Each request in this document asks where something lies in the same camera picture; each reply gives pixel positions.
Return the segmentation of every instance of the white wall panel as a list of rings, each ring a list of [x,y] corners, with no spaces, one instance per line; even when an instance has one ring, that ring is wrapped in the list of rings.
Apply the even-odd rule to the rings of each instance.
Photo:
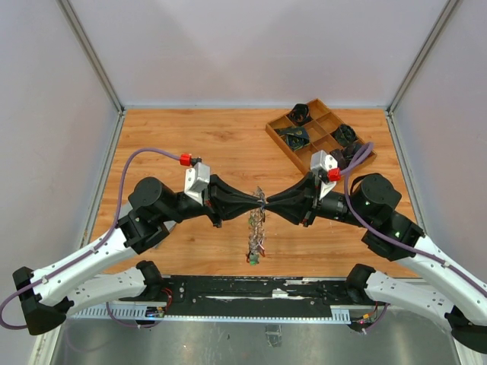
[[[464,1],[395,112],[434,241],[487,280],[487,2]]]
[[[11,274],[79,245],[116,112],[55,1],[0,11],[0,300]],[[5,311],[23,324],[18,300]],[[26,364],[34,337],[0,328],[1,363]]]
[[[72,0],[125,105],[385,106],[445,0]]]

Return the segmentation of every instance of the purple cable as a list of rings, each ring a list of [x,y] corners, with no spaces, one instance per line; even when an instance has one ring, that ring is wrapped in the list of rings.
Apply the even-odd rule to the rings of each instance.
[[[152,327],[155,327],[156,325],[158,325],[159,323],[161,323],[161,321],[156,321],[155,324],[153,325],[130,325],[129,323],[124,323],[122,322],[121,320],[119,320],[118,318],[116,318],[114,315],[113,315],[113,312],[112,310],[110,309],[110,305],[108,304],[108,302],[105,303],[105,307],[107,308],[107,312],[108,312],[108,316],[110,316],[111,319],[113,319],[115,322],[117,322],[119,325],[122,325],[124,327],[128,327],[130,329],[138,329],[139,327],[140,328],[143,328],[143,329],[151,329]]]
[[[345,200],[347,201],[347,205],[350,209],[350,212],[354,215],[355,219],[367,228],[367,230],[371,231],[375,236],[381,238],[382,240],[397,246],[401,249],[405,249],[406,251],[413,252],[419,255],[422,255],[424,257],[428,257],[429,259],[436,261],[437,263],[444,265],[446,263],[445,260],[440,259],[436,255],[433,255],[429,252],[422,251],[420,249],[415,249],[414,247],[407,246],[404,243],[399,242],[398,240],[392,239],[385,234],[382,234],[378,230],[374,229],[370,224],[368,224],[358,213],[355,211],[355,209],[352,207],[352,203],[350,202],[350,195],[349,195],[349,177],[350,177],[350,171],[355,169],[360,163],[362,163],[368,155],[372,152],[372,149],[374,148],[374,144],[372,142],[368,142],[364,144],[355,154],[355,156],[352,158],[352,161],[350,161],[349,166],[342,171],[342,174],[345,175]],[[448,268],[456,273],[458,276],[460,276],[464,281],[466,281],[468,284],[472,285],[475,289],[478,290],[484,297],[487,298],[487,290],[484,290],[480,285],[478,285],[474,280],[469,278],[469,276],[465,273],[463,273],[459,268],[449,265]]]
[[[116,201],[116,210],[115,210],[115,215],[113,216],[113,222],[110,226],[110,228],[107,231],[107,234],[105,237],[94,247],[94,251],[97,251],[112,235],[113,231],[115,230],[116,222],[118,221],[118,217],[120,214],[120,208],[122,207],[122,195],[123,195],[123,184],[125,183],[125,177],[127,174],[127,170],[129,169],[129,165],[132,162],[132,160],[137,156],[138,154],[141,154],[142,152],[155,152],[156,154],[163,154],[166,157],[172,158],[173,160],[179,161],[179,157],[176,156],[175,154],[170,154],[169,152],[166,152],[164,150],[160,150],[159,148],[141,148],[140,150],[135,151],[133,154],[130,155],[129,159],[125,163],[125,166],[123,167],[122,170],[122,175],[120,177],[120,184],[119,184],[119,193]],[[46,279],[49,280],[56,276],[57,274],[63,272],[67,268],[71,268],[73,265],[76,265],[80,261],[86,259],[89,255],[91,255],[93,251],[87,251],[83,255],[80,255],[76,259],[73,259],[72,261],[64,264],[63,266],[57,268],[50,274],[46,275]],[[15,293],[11,294],[10,296],[5,299],[2,304],[0,304],[0,325],[5,328],[5,329],[12,329],[12,330],[18,330],[18,329],[26,329],[27,325],[9,325],[3,320],[3,311],[7,304],[9,304],[15,297],[18,297],[19,295],[25,293],[26,291],[32,289],[33,287],[36,287],[37,285],[41,284],[43,282],[43,279],[36,280],[33,283],[28,284],[25,287],[22,287],[20,290],[17,290]]]

